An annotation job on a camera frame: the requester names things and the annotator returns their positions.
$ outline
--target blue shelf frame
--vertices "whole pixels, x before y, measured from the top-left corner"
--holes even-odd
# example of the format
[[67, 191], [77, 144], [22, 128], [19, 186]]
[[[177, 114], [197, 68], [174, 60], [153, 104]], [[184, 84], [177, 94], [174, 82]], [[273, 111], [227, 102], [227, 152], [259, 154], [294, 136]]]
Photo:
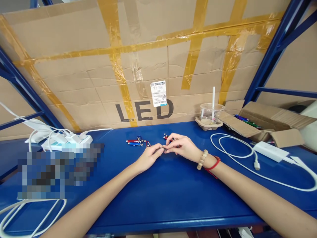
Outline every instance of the blue shelf frame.
[[[64, 128], [57, 120], [51, 110], [46, 106], [43, 100], [34, 91], [20, 71], [14, 66], [10, 58], [0, 47], [0, 76], [7, 79], [11, 85], [21, 94], [21, 96], [34, 109], [35, 113], [28, 115], [25, 119], [32, 119], [40, 116], [43, 121], [55, 128]], [[17, 125], [24, 120], [17, 119], [0, 125], [0, 130]]]
[[265, 84], [270, 78], [286, 47], [317, 21], [316, 10], [300, 24], [310, 6], [310, 3], [311, 0], [291, 0], [282, 18], [281, 24], [277, 29], [276, 34], [273, 37], [248, 89], [244, 98], [244, 105], [250, 101], [256, 101], [261, 92], [317, 98], [317, 92], [265, 87]]

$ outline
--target red string bracelet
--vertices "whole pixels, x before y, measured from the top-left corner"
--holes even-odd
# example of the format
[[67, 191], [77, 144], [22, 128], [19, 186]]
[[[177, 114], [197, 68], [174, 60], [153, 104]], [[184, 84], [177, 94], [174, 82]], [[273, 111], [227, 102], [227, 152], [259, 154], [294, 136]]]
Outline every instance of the red string bracelet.
[[217, 159], [217, 162], [211, 167], [211, 168], [205, 168], [205, 170], [208, 171], [208, 173], [210, 173], [213, 177], [215, 177], [216, 179], [218, 179], [216, 176], [213, 175], [213, 173], [210, 172], [210, 170], [212, 170], [213, 168], [215, 168], [219, 162], [221, 161], [221, 159], [218, 156], [214, 156]]

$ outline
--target plastic cup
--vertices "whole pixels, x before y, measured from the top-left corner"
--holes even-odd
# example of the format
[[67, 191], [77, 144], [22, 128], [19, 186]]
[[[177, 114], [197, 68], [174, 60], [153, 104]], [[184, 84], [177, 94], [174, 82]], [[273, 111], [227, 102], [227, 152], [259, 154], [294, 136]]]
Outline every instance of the plastic cup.
[[212, 111], [214, 111], [214, 121], [217, 121], [220, 112], [225, 109], [225, 106], [215, 103], [215, 108], [212, 108], [212, 103], [203, 103], [200, 108], [202, 115], [200, 119], [213, 120]]

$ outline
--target hand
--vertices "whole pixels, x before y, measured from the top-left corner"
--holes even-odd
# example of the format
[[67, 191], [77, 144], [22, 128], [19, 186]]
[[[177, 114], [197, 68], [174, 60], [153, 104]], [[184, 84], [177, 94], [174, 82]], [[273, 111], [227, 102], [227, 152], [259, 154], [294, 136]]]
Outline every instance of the hand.
[[163, 146], [167, 151], [165, 153], [174, 152], [175, 154], [180, 154], [181, 156], [189, 159], [193, 162], [198, 163], [202, 155], [202, 151], [196, 147], [196, 145], [187, 136], [182, 136], [179, 134], [172, 133], [166, 139], [166, 145]]
[[147, 147], [145, 148], [145, 151], [143, 152], [143, 154], [138, 158], [138, 160], [134, 164], [142, 173], [146, 171], [147, 169], [149, 169], [154, 164], [156, 159], [161, 156], [163, 151], [164, 151], [164, 148], [159, 143], [153, 146]]

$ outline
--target pixelated area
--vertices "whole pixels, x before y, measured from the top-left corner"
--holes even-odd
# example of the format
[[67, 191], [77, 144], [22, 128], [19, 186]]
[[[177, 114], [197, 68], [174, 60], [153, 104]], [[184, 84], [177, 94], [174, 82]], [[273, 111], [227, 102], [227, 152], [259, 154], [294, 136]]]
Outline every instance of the pixelated area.
[[89, 181], [103, 149], [104, 144], [68, 144], [62, 151], [27, 152], [18, 160], [18, 199], [73, 198], [71, 188]]

